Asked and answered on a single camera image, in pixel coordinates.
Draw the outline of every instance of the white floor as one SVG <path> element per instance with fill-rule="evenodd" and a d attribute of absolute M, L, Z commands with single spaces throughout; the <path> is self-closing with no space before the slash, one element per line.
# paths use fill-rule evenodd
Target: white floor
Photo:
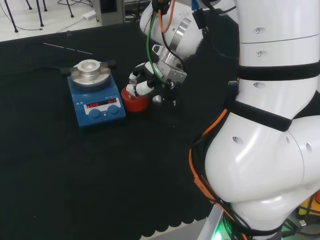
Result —
<path fill-rule="evenodd" d="M 46 8 L 48 9 L 48 11 L 44 11 L 43 1 L 39 0 L 42 21 L 44 24 L 44 27 L 40 27 L 40 19 L 36 1 L 29 0 L 32 10 L 29 10 L 25 0 L 22 2 L 19 1 L 15 2 L 15 4 L 12 4 L 14 1 L 15 0 L 7 0 L 15 24 L 24 29 L 42 28 L 43 30 L 27 31 L 18 28 L 19 32 L 15 33 L 13 24 L 7 19 L 2 9 L 0 8 L 0 42 L 56 33 L 59 30 L 79 21 L 83 18 L 83 14 L 93 10 L 93 8 L 91 8 L 89 5 L 77 3 L 71 6 L 71 10 L 74 15 L 74 17 L 71 18 L 70 11 L 67 5 L 57 4 L 58 0 L 45 0 Z M 8 15 L 8 11 L 4 0 L 0 0 L 0 4 L 3 7 L 5 13 Z M 81 22 L 78 22 L 77 24 L 69 27 L 68 29 L 64 29 L 64 31 L 62 32 L 65 32 L 67 30 L 73 31 L 94 28 L 99 26 L 101 26 L 101 24 L 96 21 L 96 18 L 90 20 L 84 19 Z"/>

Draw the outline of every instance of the table leg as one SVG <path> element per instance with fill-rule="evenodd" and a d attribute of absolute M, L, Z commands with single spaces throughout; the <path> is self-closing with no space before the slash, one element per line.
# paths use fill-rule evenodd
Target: table leg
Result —
<path fill-rule="evenodd" d="M 26 4 L 28 4 L 29 10 L 32 10 L 32 7 L 30 6 L 30 3 L 28 2 L 28 0 L 26 0 Z"/>
<path fill-rule="evenodd" d="M 43 6 L 44 6 L 44 11 L 47 12 L 48 9 L 47 9 L 47 7 L 46 7 L 46 2 L 45 2 L 45 0 L 43 0 Z"/>
<path fill-rule="evenodd" d="M 72 14 L 72 11 L 71 11 L 71 7 L 70 7 L 70 4 L 69 4 L 69 1 L 68 1 L 68 0 L 66 0 L 66 3 L 68 4 L 68 7 L 69 7 L 69 10 L 70 10 L 70 13 L 71 13 L 71 17 L 73 18 L 73 17 L 74 17 L 74 15 Z"/>
<path fill-rule="evenodd" d="M 36 0 L 36 6 L 38 8 L 38 13 L 39 13 L 39 18 L 40 18 L 40 26 L 44 27 L 44 24 L 42 22 L 41 12 L 40 12 L 39 0 Z"/>
<path fill-rule="evenodd" d="M 5 5 L 6 5 L 6 9 L 8 9 L 8 12 L 9 12 L 9 15 L 10 15 L 10 18 L 11 18 L 11 22 L 12 22 L 12 24 L 13 24 L 13 26 L 14 26 L 14 31 L 15 31 L 16 33 L 18 33 L 19 31 L 18 31 L 18 29 L 17 29 L 17 27 L 16 27 L 14 18 L 12 17 L 12 14 L 11 14 L 11 11 L 10 11 L 10 8 L 9 8 L 9 5 L 8 5 L 8 3 L 7 3 L 7 0 L 4 0 L 4 3 L 5 3 Z"/>

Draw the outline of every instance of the cable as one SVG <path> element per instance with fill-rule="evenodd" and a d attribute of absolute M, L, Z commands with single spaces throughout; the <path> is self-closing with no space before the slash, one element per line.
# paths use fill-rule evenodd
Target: cable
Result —
<path fill-rule="evenodd" d="M 60 4 L 60 5 L 68 5 L 68 4 L 66 4 L 66 3 L 60 3 L 60 2 L 62 2 L 63 0 L 59 0 L 57 3 L 58 4 Z M 94 5 L 93 5 L 93 3 L 92 3 L 92 0 L 87 0 L 89 3 L 86 3 L 86 2 L 82 2 L 83 0 L 80 0 L 80 1 L 76 1 L 76 0 L 71 0 L 72 2 L 74 2 L 74 3 L 72 3 L 72 4 L 69 4 L 69 6 L 73 6 L 73 5 L 75 5 L 75 4 L 85 4 L 85 5 L 89 5 L 90 7 L 94 7 Z"/>
<path fill-rule="evenodd" d="M 181 57 L 179 57 L 177 54 L 175 54 L 175 53 L 170 49 L 170 47 L 168 46 L 168 44 L 167 44 L 167 42 L 166 42 L 165 35 L 164 35 L 163 32 L 161 32 L 161 35 L 162 35 L 162 40 L 163 40 L 164 46 L 166 47 L 166 49 L 168 49 L 168 51 L 169 51 L 173 56 L 175 56 L 177 59 L 179 59 L 179 61 L 181 62 L 182 70 L 186 73 L 187 70 L 186 70 L 185 62 L 182 60 Z"/>
<path fill-rule="evenodd" d="M 232 8 L 228 9 L 228 10 L 225 10 L 225 11 L 222 11 L 220 12 L 219 14 L 226 14 L 228 12 L 231 12 L 232 10 L 236 9 L 236 6 L 233 6 Z"/>
<path fill-rule="evenodd" d="M 159 9 L 159 11 L 158 11 L 158 14 L 159 14 L 159 23 L 160 23 L 161 32 L 164 33 L 164 34 L 169 30 L 169 27 L 170 27 L 170 25 L 171 25 L 172 17 L 173 17 L 173 15 L 174 15 L 175 3 L 176 3 L 176 0 L 173 0 L 173 1 L 172 1 L 171 12 L 170 12 L 169 22 L 168 22 L 168 25 L 166 26 L 166 29 L 165 29 L 165 30 L 163 29 L 163 26 L 162 26 L 161 10 Z"/>
<path fill-rule="evenodd" d="M 150 20 L 152 19 L 152 17 L 153 17 L 153 15 L 151 14 L 151 16 L 150 16 L 150 18 L 149 18 L 148 22 L 146 23 L 146 25 L 145 25 L 145 27 L 144 27 L 143 34 L 145 34 L 146 29 L 147 29 L 147 26 L 148 26 L 148 24 L 149 24 Z"/>
<path fill-rule="evenodd" d="M 214 45 L 214 43 L 212 42 L 210 36 L 209 36 L 209 32 L 206 31 L 205 29 L 203 29 L 202 31 L 202 35 L 203 35 L 203 38 L 206 38 L 206 36 L 208 35 L 207 39 L 208 39 L 208 42 L 210 44 L 210 46 L 212 47 L 213 51 L 215 53 L 217 53 L 218 55 L 220 55 L 221 57 L 225 58 L 225 59 L 230 59 L 230 60 L 239 60 L 239 57 L 235 57 L 235 56 L 227 56 L 227 55 L 224 55 L 223 53 L 221 53 Z"/>
<path fill-rule="evenodd" d="M 55 33 L 59 33 L 59 32 L 61 32 L 61 31 L 64 31 L 64 30 L 66 30 L 66 29 L 68 29 L 68 28 L 72 27 L 73 25 L 76 25 L 77 23 L 80 23 L 80 22 L 81 22 L 81 21 L 83 21 L 83 20 L 85 20 L 85 18 L 84 18 L 84 17 L 83 17 L 83 18 L 81 18 L 80 20 L 78 20 L 78 21 L 74 22 L 73 24 L 71 24 L 71 25 L 69 25 L 69 26 L 66 26 L 66 27 L 64 27 L 64 28 L 62 28 L 62 29 L 60 29 L 60 30 L 56 31 Z"/>
<path fill-rule="evenodd" d="M 214 127 L 216 127 L 216 126 L 221 122 L 221 120 L 225 117 L 225 115 L 227 114 L 227 112 L 228 112 L 227 109 L 223 110 L 223 112 L 222 112 L 222 113 L 220 114 L 220 116 L 214 121 L 214 123 L 204 131 L 204 133 L 202 134 L 202 136 L 206 135 L 206 134 L 207 134 L 208 132 L 210 132 Z M 191 168 L 191 171 L 192 171 L 194 177 L 195 177 L 196 179 L 198 179 L 199 181 L 201 181 L 201 180 L 199 179 L 199 176 L 198 176 L 195 168 L 193 167 L 193 163 L 192 163 L 192 149 L 189 150 L 189 165 L 190 165 L 190 168 Z M 213 192 L 212 192 L 212 193 L 208 193 L 208 194 L 210 194 L 210 196 L 207 196 L 207 194 L 206 194 L 205 196 L 206 196 L 207 198 L 209 198 L 209 200 L 210 200 L 212 203 L 217 204 L 234 222 L 237 222 L 237 218 L 238 218 L 238 219 L 240 219 L 240 221 L 243 222 L 243 224 L 245 224 L 245 225 L 248 227 L 248 229 L 251 229 L 250 226 L 249 226 L 234 210 L 231 209 L 231 212 L 232 212 L 232 213 L 229 213 L 229 212 L 226 210 L 226 207 L 224 206 L 224 204 L 223 204 L 222 202 L 218 202 L 218 201 L 212 196 Z M 244 240 L 248 240 L 248 238 L 247 238 L 247 236 L 246 236 L 245 234 L 242 233 L 241 235 L 242 235 L 242 237 L 244 238 Z"/>
<path fill-rule="evenodd" d="M 148 33 L 148 36 L 147 36 L 147 39 L 146 39 L 146 53 L 147 53 L 147 56 L 148 56 L 148 59 L 149 59 L 149 62 L 150 62 L 150 65 L 152 67 L 152 70 L 153 70 L 153 74 L 161 81 L 163 82 L 164 84 L 166 84 L 167 82 L 157 73 L 156 69 L 155 69 L 155 66 L 154 66 L 154 63 L 152 62 L 151 60 L 151 55 L 150 55 L 150 38 L 151 38 L 151 32 L 152 32 L 152 27 L 155 23 L 155 19 L 156 19 L 156 12 L 153 12 L 152 13 L 152 20 L 151 20 L 151 23 L 150 23 L 150 27 L 149 27 L 149 33 Z"/>
<path fill-rule="evenodd" d="M 161 72 L 161 74 L 162 74 L 162 76 L 163 76 L 164 80 L 165 80 L 165 81 L 167 81 L 167 79 L 166 79 L 166 77 L 165 77 L 165 75 L 164 75 L 164 72 L 163 72 L 163 71 L 161 71 L 161 69 L 160 69 L 160 67 L 159 67 L 159 64 L 158 64 L 158 63 L 156 63 L 156 66 L 158 67 L 159 71 Z"/>
<path fill-rule="evenodd" d="M 6 16 L 6 18 L 7 18 L 11 23 L 13 23 L 13 22 L 11 21 L 11 19 L 8 17 L 8 15 L 6 14 L 6 12 L 5 12 L 4 8 L 3 8 L 3 7 L 2 7 L 2 5 L 1 5 L 1 2 L 0 2 L 0 7 L 1 7 L 1 9 L 2 9 L 2 11 L 3 11 L 4 15 Z M 43 30 L 42 28 L 36 28 L 36 29 L 25 29 L 25 28 L 19 27 L 19 26 L 17 26 L 17 25 L 15 25 L 15 26 L 16 26 L 18 29 L 26 30 L 26 31 Z"/>

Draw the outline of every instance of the red digital display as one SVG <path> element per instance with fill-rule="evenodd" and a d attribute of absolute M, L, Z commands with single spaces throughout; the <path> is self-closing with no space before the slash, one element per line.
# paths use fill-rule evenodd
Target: red digital display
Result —
<path fill-rule="evenodd" d="M 108 104 L 114 104 L 117 102 L 117 99 L 111 99 L 111 100 L 108 100 Z"/>
<path fill-rule="evenodd" d="M 87 108 L 87 109 L 90 109 L 90 108 L 94 108 L 94 107 L 98 107 L 98 106 L 99 106 L 99 103 L 97 102 L 97 103 L 88 104 L 88 105 L 86 106 L 86 108 Z"/>
<path fill-rule="evenodd" d="M 114 104 L 116 102 L 117 102 L 117 99 L 116 98 L 112 98 L 112 99 L 108 99 L 108 100 L 105 100 L 105 101 L 89 103 L 89 104 L 86 105 L 86 108 L 87 109 L 91 109 L 91 108 L 102 106 L 102 105 L 106 105 L 106 104 Z"/>

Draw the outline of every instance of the orange cable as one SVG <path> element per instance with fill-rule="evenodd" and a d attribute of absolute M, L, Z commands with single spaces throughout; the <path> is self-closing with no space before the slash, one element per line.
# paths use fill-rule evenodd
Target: orange cable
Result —
<path fill-rule="evenodd" d="M 214 127 L 216 127 L 218 125 L 218 123 L 220 123 L 220 121 L 225 117 L 225 115 L 228 113 L 228 110 L 225 109 L 223 110 L 223 112 L 221 113 L 221 115 L 217 118 L 217 120 L 214 121 L 214 123 L 207 128 L 207 130 L 204 131 L 204 133 L 202 134 L 205 135 L 207 134 L 208 132 L 210 132 Z"/>
<path fill-rule="evenodd" d="M 198 176 L 198 174 L 196 173 L 196 170 L 195 170 L 195 168 L 194 168 L 194 165 L 193 165 L 193 163 L 192 163 L 192 152 L 191 152 L 191 149 L 189 150 L 189 165 L 190 165 L 190 168 L 191 168 L 191 171 L 192 171 L 192 173 L 193 173 L 193 175 L 194 175 L 194 178 L 195 178 L 195 182 L 196 182 L 196 180 L 197 179 L 199 179 L 199 176 Z M 211 198 L 211 199 L 213 199 L 213 200 L 216 200 L 210 193 L 209 193 L 209 197 Z M 229 216 L 229 218 L 231 218 L 233 221 L 235 221 L 235 219 L 227 212 L 227 210 L 225 210 L 224 209 L 224 207 L 223 206 L 221 206 L 219 203 L 215 203 L 215 204 L 217 204 L 228 216 Z M 243 239 L 244 240 L 248 240 L 247 239 L 247 236 L 244 234 L 244 233 L 241 233 L 242 234 L 242 236 L 243 236 Z"/>
<path fill-rule="evenodd" d="M 175 3 L 176 0 L 172 0 L 172 7 L 171 7 L 171 12 L 170 12 L 170 18 L 169 18 L 169 23 L 166 26 L 166 29 L 164 30 L 163 26 L 162 26 L 162 15 L 161 15 L 161 10 L 159 9 L 158 14 L 159 14 L 159 23 L 160 23 L 160 28 L 161 28 L 161 32 L 163 32 L 164 34 L 169 30 L 169 27 L 171 25 L 171 21 L 172 21 L 172 17 L 174 15 L 174 8 L 175 8 Z"/>

